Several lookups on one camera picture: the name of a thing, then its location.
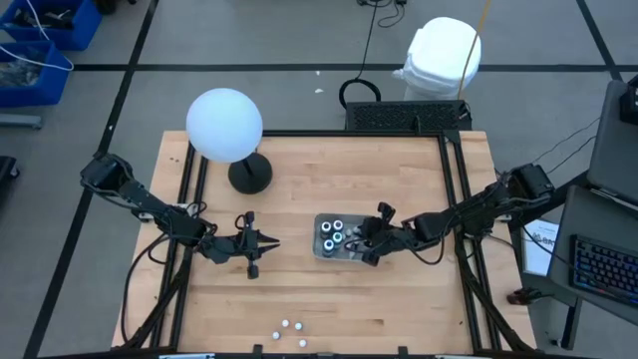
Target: white paper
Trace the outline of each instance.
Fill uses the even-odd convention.
[[[536,239],[540,245],[553,253],[556,236],[558,235],[558,224],[544,220],[535,220],[526,225],[525,228],[534,236],[534,239]],[[524,234],[523,251],[523,271],[525,273],[546,276],[551,255],[542,250],[538,244],[534,243],[527,233]]]

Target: white globe lamp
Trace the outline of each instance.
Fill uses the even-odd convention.
[[[272,166],[255,152],[263,133],[261,114],[246,95],[232,89],[201,94],[188,109],[186,132],[204,157],[231,164],[228,179],[239,192],[255,194],[270,184]]]

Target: black floor line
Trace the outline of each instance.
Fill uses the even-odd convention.
[[[62,291],[62,285],[64,284],[64,278],[67,275],[67,271],[69,270],[69,264],[71,264],[73,252],[76,249],[76,244],[78,244],[80,231],[82,230],[84,219],[89,211],[89,205],[91,205],[91,198],[91,193],[85,189],[80,197],[78,208],[76,209],[73,221],[71,222],[71,228],[69,229],[67,239],[64,242],[62,252],[58,258],[58,264],[56,264],[56,269],[53,272],[49,288],[47,288],[47,293],[44,296],[40,312],[38,312],[36,323],[33,326],[31,336],[27,342],[24,358],[33,359],[38,357],[38,353],[42,347],[42,342],[44,341],[44,337],[47,333],[47,327],[49,326],[51,316],[53,315],[53,310],[58,302],[60,291]]]
[[[245,65],[196,65],[196,64],[138,64],[133,71],[141,72],[278,72],[278,71],[358,71],[361,64],[245,64]],[[118,71],[131,68],[125,64],[78,64],[76,71]],[[365,71],[393,71],[403,68],[403,64],[367,64]],[[479,72],[505,73],[588,73],[605,71],[638,71],[638,65],[479,65]]]
[[[616,69],[616,65],[614,63],[614,59],[611,57],[611,53],[607,48],[607,44],[605,44],[605,40],[602,38],[602,34],[600,34],[600,30],[598,30],[598,26],[594,21],[594,17],[591,15],[591,11],[589,11],[589,7],[585,0],[576,0],[576,4],[578,4],[578,8],[582,13],[582,17],[585,19],[585,23],[589,28],[589,32],[591,36],[594,38],[594,42],[598,47],[598,51],[600,52],[600,56],[602,56],[605,65],[609,67],[609,72],[611,74],[612,79],[614,80],[622,80],[620,77],[620,73]]]
[[[158,2],[159,0],[152,0],[149,4],[147,15],[142,23],[142,29],[140,30],[135,48],[129,60],[129,68],[124,75],[122,84],[120,85],[120,90],[116,95],[113,108],[111,109],[111,114],[109,115],[109,120],[102,135],[102,140],[98,146],[98,151],[107,151],[109,149],[109,144],[111,143],[113,132],[115,131],[115,126],[120,117],[120,113],[122,112],[122,107],[126,100],[129,86],[131,85],[131,79],[135,72],[134,65],[140,59],[142,47],[144,46],[147,34],[149,33],[149,27],[151,26]],[[40,307],[36,323],[31,332],[31,336],[29,337],[29,342],[25,348],[24,358],[33,359],[38,357],[38,353],[42,347],[42,342],[44,341],[44,337],[47,333],[47,327],[51,321],[53,311],[60,296],[60,291],[64,284],[64,278],[69,270],[71,258],[78,243],[78,239],[80,238],[80,232],[82,231],[82,226],[84,225],[87,212],[89,211],[91,198],[92,194],[85,189],[82,193],[82,197],[80,198],[80,203],[76,208],[76,213],[73,217],[73,221],[71,222],[71,228],[69,229],[64,246],[62,247],[62,253],[58,258],[56,269],[53,273],[51,282],[49,283],[42,306]]]

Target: metal tray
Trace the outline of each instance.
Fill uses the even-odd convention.
[[[361,261],[362,254],[355,253],[347,250],[344,247],[344,243],[348,240],[358,238],[359,236],[356,234],[352,234],[350,237],[346,236],[346,230],[353,230],[355,227],[361,225],[365,218],[369,217],[369,215],[358,215],[358,214],[339,214],[339,213],[319,213],[315,216],[315,227],[314,227],[314,238],[312,240],[312,253],[315,257],[324,260],[339,260],[339,261],[356,261],[363,263]],[[344,236],[342,244],[335,248],[334,252],[331,256],[325,256],[323,253],[323,242],[326,240],[321,237],[321,223],[324,221],[334,222],[335,220],[341,220],[343,222],[343,228],[341,233]]]

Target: gray floor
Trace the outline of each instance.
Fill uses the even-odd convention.
[[[8,2],[0,0],[0,9]],[[68,56],[78,64],[126,64],[149,3],[121,2],[119,11],[104,19],[91,47]],[[638,3],[587,4],[614,61],[638,64],[638,38],[631,25]],[[375,28],[369,62],[402,63],[417,27],[438,16],[475,25],[481,6],[472,0],[413,0],[399,25]],[[392,11],[379,12],[385,16]],[[371,12],[354,0],[161,0],[140,63],[356,64]],[[494,0],[481,39],[484,64],[604,65],[575,1]],[[149,182],[161,133],[182,130],[190,102],[216,87],[251,97],[266,129],[342,129],[345,115],[337,92],[355,74],[136,72],[110,150],[132,163],[140,181]],[[39,132],[0,129],[0,154],[16,157],[22,168],[0,212],[3,358],[24,352],[82,192],[79,171],[97,148],[123,75],[74,72],[58,106],[3,110],[45,119]],[[625,80],[633,75],[622,74]],[[403,98],[405,86],[389,72],[366,72],[364,78],[379,86],[384,100]],[[608,72],[479,72],[466,97],[475,129],[487,131],[496,166],[505,170],[533,160],[597,118],[610,79]],[[362,88],[353,87],[347,96],[349,101],[372,100]],[[595,127],[580,134],[541,164],[553,167],[594,133]],[[586,148],[553,173],[554,183],[585,170],[590,152]],[[555,221],[559,217],[559,212],[549,216]],[[40,355],[109,348],[138,228],[121,209],[93,200]],[[562,330],[562,304],[543,300],[530,312],[538,345],[549,352],[618,358],[631,357],[636,350],[638,329],[593,306],[583,309],[572,352],[549,344]]]

